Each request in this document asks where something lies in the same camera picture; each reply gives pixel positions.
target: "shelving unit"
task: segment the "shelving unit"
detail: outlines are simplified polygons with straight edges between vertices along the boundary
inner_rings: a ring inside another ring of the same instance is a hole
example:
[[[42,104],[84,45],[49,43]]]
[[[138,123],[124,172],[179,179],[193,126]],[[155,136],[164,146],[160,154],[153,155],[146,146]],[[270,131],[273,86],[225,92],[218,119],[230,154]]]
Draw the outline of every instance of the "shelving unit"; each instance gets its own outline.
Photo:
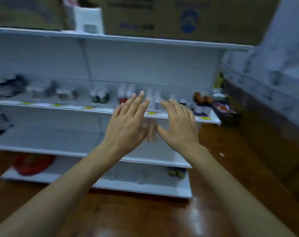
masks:
[[[76,87],[78,98],[61,101],[56,95],[32,99],[23,93],[0,98],[0,111],[13,124],[0,136],[0,150],[57,155],[40,174],[21,176],[13,168],[2,179],[52,183],[103,140],[120,83],[134,83],[137,91],[158,89],[192,99],[195,91],[211,94],[218,65],[226,49],[247,51],[251,46],[187,40],[93,35],[74,31],[0,28],[0,76],[22,74],[29,82],[54,79]],[[106,84],[110,101],[92,103],[89,90]],[[166,110],[146,112],[168,128]],[[196,117],[197,125],[221,121],[212,111]],[[93,188],[191,198],[189,177],[167,175],[167,166],[190,164],[157,136],[124,156]]]

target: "person's right hand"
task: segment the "person's right hand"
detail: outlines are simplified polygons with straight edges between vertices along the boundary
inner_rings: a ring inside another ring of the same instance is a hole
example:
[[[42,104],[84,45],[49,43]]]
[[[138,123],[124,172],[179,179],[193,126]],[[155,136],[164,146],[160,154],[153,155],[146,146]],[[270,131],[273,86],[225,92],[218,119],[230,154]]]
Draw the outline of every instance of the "person's right hand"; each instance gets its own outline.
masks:
[[[200,146],[194,114],[174,100],[162,100],[162,105],[167,109],[169,131],[159,125],[157,132],[173,150],[183,157],[187,156],[191,150]]]

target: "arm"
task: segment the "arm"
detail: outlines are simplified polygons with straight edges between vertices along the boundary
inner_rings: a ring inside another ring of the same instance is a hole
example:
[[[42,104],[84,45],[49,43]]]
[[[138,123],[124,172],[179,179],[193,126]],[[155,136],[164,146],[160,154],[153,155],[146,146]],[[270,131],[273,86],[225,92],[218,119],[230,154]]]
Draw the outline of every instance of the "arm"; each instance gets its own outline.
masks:
[[[165,131],[158,126],[157,132],[205,178],[241,236],[295,236],[199,144],[191,111],[175,101],[163,101],[162,104],[167,109],[170,127]]]
[[[114,111],[102,144],[0,224],[0,236],[54,236],[94,183],[146,137],[142,120],[149,101],[134,94]]]

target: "forearm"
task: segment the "forearm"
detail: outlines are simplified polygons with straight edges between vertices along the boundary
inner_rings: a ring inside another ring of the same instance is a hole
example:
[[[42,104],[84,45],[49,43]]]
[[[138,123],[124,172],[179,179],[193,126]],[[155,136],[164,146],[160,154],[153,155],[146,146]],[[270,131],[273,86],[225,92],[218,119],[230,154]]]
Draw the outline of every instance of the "forearm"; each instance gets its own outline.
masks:
[[[193,168],[200,172],[217,193],[241,236],[295,236],[222,167],[206,148],[198,147],[186,155]]]
[[[0,236],[54,236],[66,216],[118,159],[100,145],[0,224]]]

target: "top shelf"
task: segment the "top shelf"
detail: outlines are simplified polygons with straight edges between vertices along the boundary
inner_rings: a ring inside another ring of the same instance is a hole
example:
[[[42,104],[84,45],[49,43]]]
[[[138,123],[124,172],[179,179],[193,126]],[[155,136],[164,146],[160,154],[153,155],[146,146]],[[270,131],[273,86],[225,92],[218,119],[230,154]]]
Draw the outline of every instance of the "top shelf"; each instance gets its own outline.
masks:
[[[36,35],[36,36],[48,36],[48,37],[72,37],[72,38],[85,38],[85,39],[98,39],[98,40],[128,41],[128,42],[140,42],[140,43],[156,43],[156,44],[181,45],[181,46],[196,46],[196,47],[209,47],[209,48],[220,48],[220,49],[230,49],[230,50],[240,50],[240,51],[248,51],[252,48],[252,46],[250,45],[239,45],[239,44],[230,44],[230,43],[214,43],[214,42],[202,42],[202,41],[190,41],[190,40],[100,35],[100,34],[79,33],[76,31],[51,31],[51,30],[0,27],[0,33],[25,34],[25,35]]]

